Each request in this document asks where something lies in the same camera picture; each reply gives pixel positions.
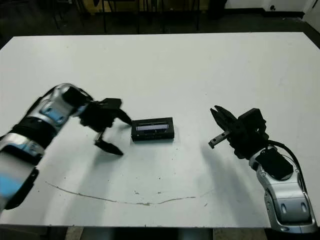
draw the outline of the display screen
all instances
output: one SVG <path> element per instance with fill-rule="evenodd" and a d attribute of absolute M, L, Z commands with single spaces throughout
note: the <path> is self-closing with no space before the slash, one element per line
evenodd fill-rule
<path fill-rule="evenodd" d="M 165 122 L 154 122 L 154 123 L 140 123 L 136 126 L 137 131 L 154 131 L 154 130 L 165 130 L 169 128 L 169 124 Z"/>

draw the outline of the dark floor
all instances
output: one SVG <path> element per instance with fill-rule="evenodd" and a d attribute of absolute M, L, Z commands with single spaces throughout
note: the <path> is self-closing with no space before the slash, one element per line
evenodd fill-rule
<path fill-rule="evenodd" d="M 13 36 L 34 35 L 92 35 L 105 34 L 103 17 L 100 14 L 82 16 L 74 5 L 60 6 L 62 18 L 56 12 L 57 28 L 49 8 L 36 2 L 0 7 L 0 48 Z M 260 13 L 227 13 L 220 19 L 209 19 L 205 12 L 143 13 L 139 18 L 133 13 L 106 15 L 106 34 L 181 33 L 237 33 L 237 32 L 304 32 L 319 48 L 320 34 L 299 17 L 265 17 Z"/>

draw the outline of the black cable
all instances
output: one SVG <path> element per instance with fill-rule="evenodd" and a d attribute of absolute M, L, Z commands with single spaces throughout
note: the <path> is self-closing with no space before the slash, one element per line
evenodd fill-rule
<path fill-rule="evenodd" d="M 307 188 L 306 188 L 306 184 L 305 184 L 305 179 L 304 179 L 304 176 L 302 174 L 302 169 L 300 167 L 300 164 L 298 162 L 298 159 L 297 157 L 295 156 L 295 154 L 290 150 L 290 148 L 288 148 L 286 145 L 284 145 L 283 143 L 281 142 L 278 142 L 278 141 L 273 141 L 273 140 L 268 140 L 268 144 L 269 145 L 272 145 L 272 146 L 276 146 L 276 147 L 279 147 L 279 148 L 282 148 L 284 149 L 292 158 L 292 160 L 294 161 L 294 163 L 296 164 L 297 168 L 299 169 L 300 171 L 300 178 L 301 178 L 301 185 L 302 185 L 302 188 L 303 190 L 305 191 L 305 193 L 308 193 L 307 192 Z"/>

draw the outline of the chair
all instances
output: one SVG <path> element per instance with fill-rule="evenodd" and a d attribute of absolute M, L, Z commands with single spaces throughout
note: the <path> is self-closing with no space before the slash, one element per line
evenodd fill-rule
<path fill-rule="evenodd" d="M 117 12 L 117 2 L 134 2 L 137 3 L 137 27 L 136 31 L 139 34 L 140 33 L 140 26 L 139 26 L 139 13 L 140 13 L 140 0 L 113 0 L 113 7 L 110 0 L 102 0 L 102 14 L 103 14 L 103 29 L 104 32 L 107 33 L 107 27 L 106 27 L 106 10 L 105 10 L 105 1 L 108 2 L 110 11 L 112 13 Z"/>

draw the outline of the background floor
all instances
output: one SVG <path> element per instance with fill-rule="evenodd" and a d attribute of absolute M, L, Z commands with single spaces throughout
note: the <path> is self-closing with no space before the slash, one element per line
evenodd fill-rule
<path fill-rule="evenodd" d="M 57 28 L 52 12 L 46 6 L 37 5 L 36 1 L 10 7 L 0 4 L 0 49 L 13 36 L 105 34 L 102 15 L 87 14 L 80 18 L 75 6 L 69 4 L 62 4 L 60 11 L 62 18 L 57 12 L 55 14 Z M 199 14 L 198 29 L 196 27 L 197 15 L 192 12 L 167 12 L 163 15 L 141 13 L 139 18 L 133 13 L 109 13 L 106 15 L 106 34 L 136 34 L 137 20 L 140 34 L 304 32 L 320 48 L 320 34 L 301 18 L 266 17 L 261 13 L 227 12 L 219 19 L 210 19 L 205 12 L 202 12 Z M 31 228 L 30 230 L 28 227 L 7 228 L 2 226 L 0 227 L 0 239 L 59 240 L 65 239 L 66 231 L 65 227 Z M 167 229 L 163 231 L 163 234 L 168 236 L 167 234 L 173 234 L 172 231 L 172 229 Z M 79 231 L 70 231 L 67 237 L 68 240 L 79 240 Z M 319 234 L 301 238 L 300 236 L 276 234 L 271 230 L 267 230 L 265 234 L 263 229 L 230 228 L 216 229 L 212 237 L 216 240 L 320 239 Z"/>

